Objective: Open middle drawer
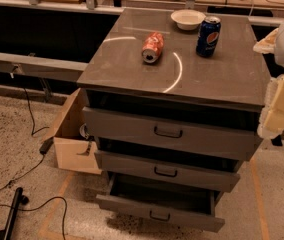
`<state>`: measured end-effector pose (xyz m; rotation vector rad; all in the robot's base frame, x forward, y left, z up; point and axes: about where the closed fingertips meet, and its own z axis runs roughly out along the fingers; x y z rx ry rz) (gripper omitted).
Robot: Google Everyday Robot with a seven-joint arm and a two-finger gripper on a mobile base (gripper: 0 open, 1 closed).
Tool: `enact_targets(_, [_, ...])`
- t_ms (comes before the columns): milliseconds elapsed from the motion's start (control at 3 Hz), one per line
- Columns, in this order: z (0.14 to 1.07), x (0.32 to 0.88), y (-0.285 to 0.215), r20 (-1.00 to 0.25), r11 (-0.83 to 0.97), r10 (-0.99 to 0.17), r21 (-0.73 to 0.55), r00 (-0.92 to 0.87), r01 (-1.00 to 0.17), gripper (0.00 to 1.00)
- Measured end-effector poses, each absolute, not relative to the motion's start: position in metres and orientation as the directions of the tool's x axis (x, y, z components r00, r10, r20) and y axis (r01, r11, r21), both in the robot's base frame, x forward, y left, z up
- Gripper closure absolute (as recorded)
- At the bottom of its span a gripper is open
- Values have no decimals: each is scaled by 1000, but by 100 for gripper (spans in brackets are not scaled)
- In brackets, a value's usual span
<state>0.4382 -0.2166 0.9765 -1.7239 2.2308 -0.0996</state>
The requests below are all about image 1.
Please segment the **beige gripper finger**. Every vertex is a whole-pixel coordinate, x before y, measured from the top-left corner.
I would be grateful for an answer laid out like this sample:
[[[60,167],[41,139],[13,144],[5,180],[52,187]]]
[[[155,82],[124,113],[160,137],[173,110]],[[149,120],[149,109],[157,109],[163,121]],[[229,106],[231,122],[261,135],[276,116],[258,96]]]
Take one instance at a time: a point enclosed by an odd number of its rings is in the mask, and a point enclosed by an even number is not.
[[[270,79],[264,103],[257,133],[263,139],[274,139],[284,131],[284,74]]]
[[[253,46],[253,50],[261,54],[274,54],[277,34],[278,34],[278,28],[274,29],[268,35],[266,35],[263,39],[258,41]]]

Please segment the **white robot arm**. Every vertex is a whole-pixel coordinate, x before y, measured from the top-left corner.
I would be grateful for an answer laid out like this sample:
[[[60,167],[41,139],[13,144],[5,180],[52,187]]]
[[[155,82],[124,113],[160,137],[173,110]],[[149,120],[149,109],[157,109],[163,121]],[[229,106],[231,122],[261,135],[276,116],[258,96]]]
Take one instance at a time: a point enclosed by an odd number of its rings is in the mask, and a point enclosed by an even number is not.
[[[284,67],[284,21],[257,42],[253,50],[262,54],[272,53],[275,63]],[[263,139],[274,139],[284,131],[284,74],[270,79],[264,104],[257,132]]]

